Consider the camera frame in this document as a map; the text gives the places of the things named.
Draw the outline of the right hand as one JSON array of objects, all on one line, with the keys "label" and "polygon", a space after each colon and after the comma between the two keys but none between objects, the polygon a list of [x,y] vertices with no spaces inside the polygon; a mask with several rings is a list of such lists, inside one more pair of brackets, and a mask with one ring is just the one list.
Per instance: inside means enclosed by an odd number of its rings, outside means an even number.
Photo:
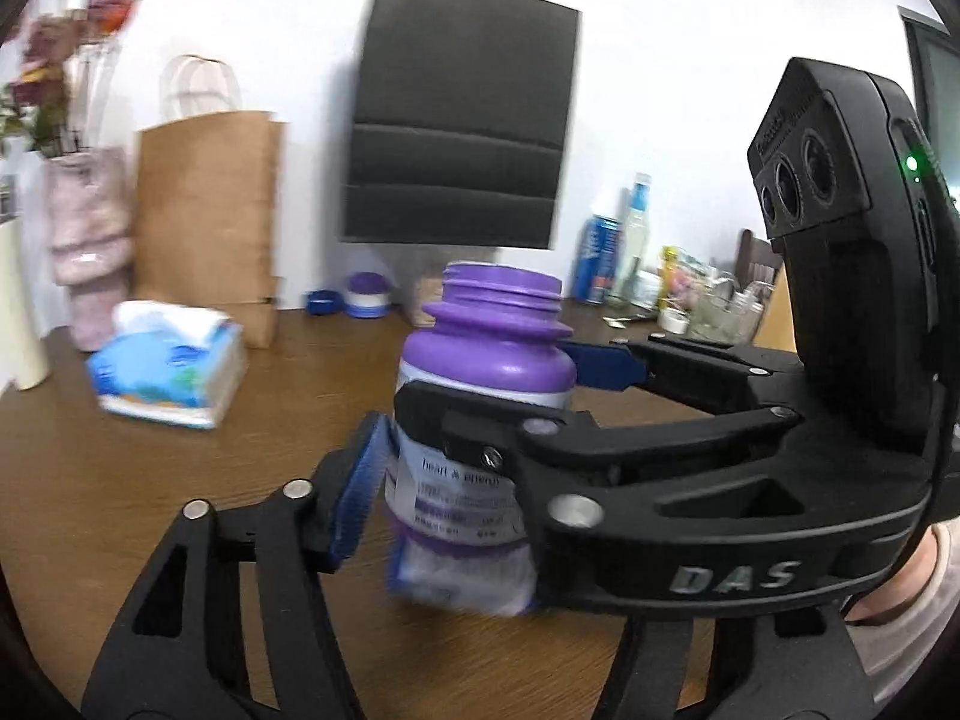
[{"label": "right hand", "polygon": [[850,624],[884,624],[900,616],[918,598],[935,573],[939,546],[928,528],[910,559],[878,589],[857,600],[844,619]]}]

